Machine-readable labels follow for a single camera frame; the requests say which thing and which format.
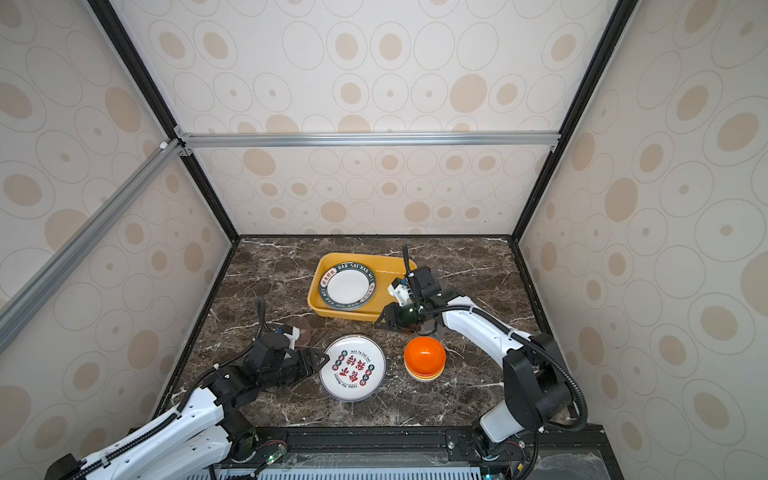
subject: wallpaper with circles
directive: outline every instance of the wallpaper with circles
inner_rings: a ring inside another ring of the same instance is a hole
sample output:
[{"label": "wallpaper with circles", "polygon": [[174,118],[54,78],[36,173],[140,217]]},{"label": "wallpaper with circles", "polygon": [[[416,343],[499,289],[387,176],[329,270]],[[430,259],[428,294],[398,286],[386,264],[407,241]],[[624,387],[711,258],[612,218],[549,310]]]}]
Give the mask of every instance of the wallpaper with circles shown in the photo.
[{"label": "wallpaper with circles", "polygon": [[0,2],[0,308],[162,138],[82,4]]},{"label": "wallpaper with circles", "polygon": [[509,233],[547,145],[199,148],[241,234]]},{"label": "wallpaper with circles", "polygon": [[557,130],[615,0],[114,2],[197,133]]},{"label": "wallpaper with circles", "polygon": [[0,355],[0,478],[39,480],[151,417],[229,245],[170,162]]},{"label": "wallpaper with circles", "polygon": [[768,3],[647,0],[522,242],[625,478],[768,472]]}]

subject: plate with red chinese characters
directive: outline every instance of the plate with red chinese characters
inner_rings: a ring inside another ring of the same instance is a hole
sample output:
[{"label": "plate with red chinese characters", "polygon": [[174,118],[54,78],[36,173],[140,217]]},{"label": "plate with red chinese characters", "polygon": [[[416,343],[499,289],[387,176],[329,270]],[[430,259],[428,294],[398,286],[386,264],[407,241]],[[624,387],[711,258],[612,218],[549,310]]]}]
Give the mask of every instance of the plate with red chinese characters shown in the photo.
[{"label": "plate with red chinese characters", "polygon": [[320,383],[334,399],[359,402],[384,383],[384,352],[367,336],[343,336],[331,343],[326,355],[330,362],[320,370]]}]

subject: yellow tray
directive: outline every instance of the yellow tray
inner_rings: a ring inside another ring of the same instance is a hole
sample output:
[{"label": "yellow tray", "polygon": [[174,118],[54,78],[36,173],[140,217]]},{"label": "yellow tray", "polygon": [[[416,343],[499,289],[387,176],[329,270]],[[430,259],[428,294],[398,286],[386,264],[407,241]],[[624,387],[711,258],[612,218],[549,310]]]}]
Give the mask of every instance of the yellow tray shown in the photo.
[{"label": "yellow tray", "polygon": [[[357,262],[367,266],[376,275],[376,291],[373,298],[352,312],[343,312],[330,309],[320,298],[318,286],[323,274],[334,265],[344,262]],[[416,268],[413,260],[410,260],[411,270]],[[317,264],[315,276],[312,278],[310,292],[306,296],[306,302],[319,316],[330,316],[348,320],[362,320],[363,322],[375,322],[379,318],[384,307],[395,301],[395,297],[389,295],[387,287],[396,277],[404,277],[406,265],[400,257],[383,257],[381,255],[363,255],[361,253],[328,253]]]}]

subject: silver metal bar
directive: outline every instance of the silver metal bar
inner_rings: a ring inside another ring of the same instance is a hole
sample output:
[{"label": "silver metal bar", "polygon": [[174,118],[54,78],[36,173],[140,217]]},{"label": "silver metal bar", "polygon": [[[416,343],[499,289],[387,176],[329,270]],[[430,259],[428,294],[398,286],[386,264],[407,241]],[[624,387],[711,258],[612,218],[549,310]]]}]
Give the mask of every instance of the silver metal bar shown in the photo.
[{"label": "silver metal bar", "polygon": [[363,147],[402,145],[556,145],[557,131],[404,132],[372,134],[188,134],[188,147]]},{"label": "silver metal bar", "polygon": [[24,326],[45,305],[57,288],[120,220],[125,211],[163,170],[178,158],[178,140],[167,141],[101,205],[80,230],[19,290],[0,313],[0,353],[11,344]]}]

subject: black metal frame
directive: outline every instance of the black metal frame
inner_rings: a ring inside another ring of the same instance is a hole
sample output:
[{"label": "black metal frame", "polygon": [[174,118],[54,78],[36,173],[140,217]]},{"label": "black metal frame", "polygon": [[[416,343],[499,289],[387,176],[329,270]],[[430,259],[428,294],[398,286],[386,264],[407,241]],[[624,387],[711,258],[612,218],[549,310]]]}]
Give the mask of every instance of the black metal frame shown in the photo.
[{"label": "black metal frame", "polygon": [[[525,285],[526,293],[531,301],[531,308],[535,315],[536,321],[542,332],[551,333],[551,327],[547,320],[544,309],[541,305],[541,301],[538,298],[535,286],[531,280],[531,275],[528,272],[528,268],[525,263],[525,259],[520,251],[519,242],[522,238],[525,229],[533,217],[535,210],[543,197],[546,187],[560,162],[563,153],[565,152],[568,143],[576,131],[578,122],[583,115],[588,102],[594,93],[595,88],[607,67],[608,62],[611,59],[611,55],[616,48],[616,45],[624,32],[626,25],[634,11],[634,8],[638,0],[619,0],[615,10],[611,16],[610,21],[607,24],[605,32],[603,33],[600,42],[598,43],[597,50],[587,68],[586,74],[581,81],[577,94],[574,97],[571,107],[566,114],[563,121],[560,133],[561,139],[554,152],[550,153],[544,162],[538,179],[531,191],[528,200],[525,203],[520,219],[515,225],[515,229],[509,237],[508,242],[510,244],[512,254],[517,263],[518,270],[521,274],[523,284]],[[165,131],[166,135],[170,138],[179,138],[174,128],[177,126],[176,121],[170,112],[167,104],[165,103],[160,91],[157,89],[157,85],[154,83],[149,71],[141,60],[141,56],[134,47],[128,33],[120,22],[119,17],[114,11],[112,5],[108,0],[88,0],[91,8],[93,9],[98,21],[104,28],[107,36],[110,38],[115,50],[123,61],[124,65],[134,79],[136,85],[145,97],[150,109],[153,111],[155,117],[161,124],[161,127]],[[232,246],[227,258],[225,259],[220,272],[214,282],[214,285],[206,298],[203,309],[198,316],[194,327],[190,333],[184,350],[174,368],[171,375],[170,382],[166,386],[166,389],[161,397],[159,406],[155,415],[158,415],[163,411],[164,407],[170,400],[171,394],[180,378],[181,371],[189,359],[191,351],[194,347],[197,336],[199,335],[204,321],[207,318],[208,311],[213,304],[214,299],[218,293],[218,290],[223,282],[223,278],[226,275],[227,268],[233,259],[236,248],[238,247],[240,240],[243,238],[259,238],[259,237],[295,237],[294,235],[239,235],[235,229],[232,221],[230,220],[227,212],[224,210],[223,205],[215,194],[213,188],[210,185],[205,173],[203,172],[200,164],[195,159],[194,155],[190,154],[183,157],[184,165],[192,176],[195,184],[200,189],[200,192],[205,197],[210,209],[213,211],[214,216],[219,221],[227,237],[230,239]],[[323,236],[323,237],[368,237],[362,236]],[[380,235],[371,237],[410,237],[409,235]],[[435,236],[435,237],[456,237],[455,235]],[[460,237],[488,237],[488,235],[467,235]],[[301,429],[301,428],[286,428],[286,429],[268,429],[270,435],[284,435],[290,440],[291,452],[364,452],[364,451],[422,451],[422,452],[437,452],[448,451],[447,441],[445,440],[448,431],[460,432],[463,429],[469,429],[470,427],[455,427],[455,428],[429,428],[429,427],[409,427],[409,428],[328,428],[328,429]],[[542,449],[554,448],[554,449],[572,449],[575,445],[577,448],[599,449],[603,455],[606,466],[611,473],[611,477],[617,480],[623,480],[621,471],[616,463],[616,458],[608,444],[607,437],[602,432],[599,425],[589,425],[581,432],[547,432],[540,435],[540,445]],[[243,464],[225,465],[231,468],[242,467]]]},{"label": "black metal frame", "polygon": [[[131,77],[134,79],[136,86],[141,91],[144,99],[147,101],[152,113],[160,122],[163,131],[168,138],[178,138],[181,146],[184,146],[183,139],[179,138],[177,132],[174,130],[176,127],[176,120],[173,114],[170,112],[170,108],[165,103],[163,95],[160,90],[157,89],[157,85],[152,80],[152,76],[147,70],[147,66],[141,60],[138,50],[134,47],[130,36],[128,35],[125,27],[120,22],[118,14],[115,12],[112,4],[109,0],[88,0],[88,4],[91,6],[96,19],[101,23],[101,27],[109,37],[115,51],[120,55],[123,65],[125,65]],[[192,180],[200,189],[205,201],[208,203],[208,207],[214,213],[214,216],[230,239],[231,243],[238,241],[238,233],[235,226],[232,224],[227,212],[224,210],[223,205],[219,201],[219,197],[214,193],[213,187],[210,185],[208,178],[205,176],[203,169],[200,168],[200,164],[192,153],[189,156],[182,157],[184,166],[187,168]]]}]

